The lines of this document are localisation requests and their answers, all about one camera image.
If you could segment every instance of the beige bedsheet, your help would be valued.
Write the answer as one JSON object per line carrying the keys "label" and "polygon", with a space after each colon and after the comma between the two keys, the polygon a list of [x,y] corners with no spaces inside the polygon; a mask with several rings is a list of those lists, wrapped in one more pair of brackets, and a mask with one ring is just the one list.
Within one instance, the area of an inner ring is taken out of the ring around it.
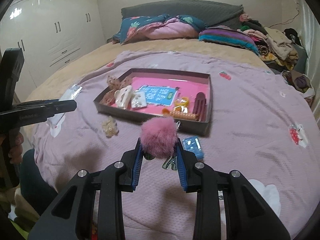
{"label": "beige bedsheet", "polygon": [[[126,45],[109,43],[58,70],[35,89],[26,101],[60,98],[71,84],[77,83],[84,75],[113,61],[121,52],[126,50],[194,52],[269,69],[258,56],[249,50],[207,43],[197,39],[140,41]],[[27,137],[31,138],[32,125],[26,126],[24,129]]]}

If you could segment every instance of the pillow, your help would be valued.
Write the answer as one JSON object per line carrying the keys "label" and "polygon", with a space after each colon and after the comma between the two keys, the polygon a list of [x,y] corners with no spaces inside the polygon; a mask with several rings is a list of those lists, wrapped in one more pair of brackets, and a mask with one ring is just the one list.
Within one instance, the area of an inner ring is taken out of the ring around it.
{"label": "pillow", "polygon": [[135,16],[186,14],[204,21],[208,27],[225,25],[236,30],[241,27],[239,16],[243,14],[243,6],[202,0],[170,0],[122,8],[121,13],[122,20]]}
{"label": "pillow", "polygon": [[259,56],[254,41],[246,34],[231,30],[226,26],[211,27],[199,33],[199,41],[213,42],[232,47],[248,49]]}

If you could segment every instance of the gray headboard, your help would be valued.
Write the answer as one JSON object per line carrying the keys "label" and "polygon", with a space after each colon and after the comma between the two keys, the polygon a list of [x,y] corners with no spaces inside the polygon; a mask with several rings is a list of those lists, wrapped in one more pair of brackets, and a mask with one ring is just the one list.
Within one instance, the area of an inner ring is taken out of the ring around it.
{"label": "gray headboard", "polygon": [[208,27],[225,25],[238,29],[241,26],[239,16],[243,13],[243,6],[203,0],[170,0],[122,8],[121,13],[122,19],[164,13],[175,16],[187,14],[204,21]]}

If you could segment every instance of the dark pants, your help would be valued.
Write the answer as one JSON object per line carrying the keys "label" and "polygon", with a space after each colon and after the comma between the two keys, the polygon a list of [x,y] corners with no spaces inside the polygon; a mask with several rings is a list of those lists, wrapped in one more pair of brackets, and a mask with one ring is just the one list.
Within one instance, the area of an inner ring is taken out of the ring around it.
{"label": "dark pants", "polygon": [[28,150],[20,166],[21,195],[39,215],[46,210],[57,192],[41,177],[34,159],[35,150]]}

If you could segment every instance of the human hand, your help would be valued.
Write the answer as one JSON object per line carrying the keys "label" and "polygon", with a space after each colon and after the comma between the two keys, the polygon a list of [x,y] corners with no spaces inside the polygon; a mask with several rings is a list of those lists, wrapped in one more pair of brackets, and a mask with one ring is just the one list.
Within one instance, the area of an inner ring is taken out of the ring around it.
{"label": "human hand", "polygon": [[[0,135],[0,145],[3,143],[5,139],[4,135]],[[10,149],[8,156],[11,158],[10,163],[19,164],[22,162],[22,143],[24,141],[23,135],[19,133],[16,137],[16,145]]]}

